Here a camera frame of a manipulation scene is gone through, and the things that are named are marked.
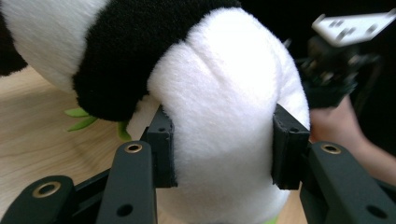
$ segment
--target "black plush fur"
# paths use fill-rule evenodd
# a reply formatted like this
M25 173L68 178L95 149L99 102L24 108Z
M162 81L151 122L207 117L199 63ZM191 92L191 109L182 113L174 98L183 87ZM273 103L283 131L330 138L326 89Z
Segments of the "black plush fur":
M113 0L87 36L74 88L91 115L127 120L148 93L147 80L168 48L183 40L204 15L235 0Z
M14 41L6 27L1 8L2 1L0 0L0 76L7 76L26 67L27 63L15 50Z

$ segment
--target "panda ear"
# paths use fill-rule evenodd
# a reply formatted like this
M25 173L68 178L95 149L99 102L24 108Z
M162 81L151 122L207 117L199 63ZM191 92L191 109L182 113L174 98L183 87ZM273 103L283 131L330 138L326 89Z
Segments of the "panda ear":
M26 61L15 49L13 42L11 33L1 13L0 2L0 76L7 76L27 66Z

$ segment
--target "black fabric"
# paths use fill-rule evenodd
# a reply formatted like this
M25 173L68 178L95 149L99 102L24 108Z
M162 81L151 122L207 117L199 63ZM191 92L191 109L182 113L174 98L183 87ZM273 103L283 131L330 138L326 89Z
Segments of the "black fabric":
M26 67L27 63L15 50L14 41L2 13L0 1L0 76L7 76Z
M306 42L316 35L311 24L321 14L359 15L389 12L396 7L395 0L241 0L241 4L281 40L291 39L294 58L306 56ZM373 41L361 44L361 53L377 53L385 59L384 70L360 116L361 128L372 142L396 156L396 22ZM369 75L368 70L359 75L361 80Z
M87 35L74 77L79 105L101 119L130 119L165 51L211 10L239 6L234 0L110 1Z

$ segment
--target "stuffed panda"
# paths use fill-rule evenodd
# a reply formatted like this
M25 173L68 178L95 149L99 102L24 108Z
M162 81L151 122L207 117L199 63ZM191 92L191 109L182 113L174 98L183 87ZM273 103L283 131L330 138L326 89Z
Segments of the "stuffed panda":
M263 223L273 185L276 104L306 128L308 106L282 43L235 0L0 0L0 64L31 65L100 119L163 106L177 188L159 207L188 223ZM132 132L133 125L128 127Z

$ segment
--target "screw hole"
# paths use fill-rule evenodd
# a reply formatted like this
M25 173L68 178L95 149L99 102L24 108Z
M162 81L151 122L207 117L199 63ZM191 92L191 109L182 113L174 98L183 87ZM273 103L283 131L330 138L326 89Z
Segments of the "screw hole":
M368 205L366 208L375 217L379 217L382 219L385 219L388 217L388 215L384 211L382 211L382 209L380 209L376 206Z
M373 24L372 26L370 26L370 28L366 31L366 33L372 33L372 32L374 32L375 30L376 30L376 28L377 28L377 25L376 24Z
M355 27L352 27L352 28L350 28L348 31L347 31L347 35L351 35L353 32L355 32L356 31L356 28Z
M341 149L333 145L322 145L321 149L331 154L340 154Z
M127 148L125 148L125 151L128 153L136 153L142 149L143 149L142 145L130 145Z
M336 27L339 27L339 26L341 26L343 23L344 23L344 21L338 21L338 22L335 24L335 26L336 26Z
M332 23L330 23L330 27L334 27L335 26L335 24L337 23L337 21L332 21Z
M57 181L51 181L49 183L45 183L45 184L38 186L33 191L33 197L46 198L46 197L54 194L60 188L61 188L61 183L59 183Z
M134 208L130 204L125 204L117 210L117 216L119 217L129 216L133 210Z
M290 128L290 132L291 133L297 133L297 132L299 132L300 130L298 130L298 128Z

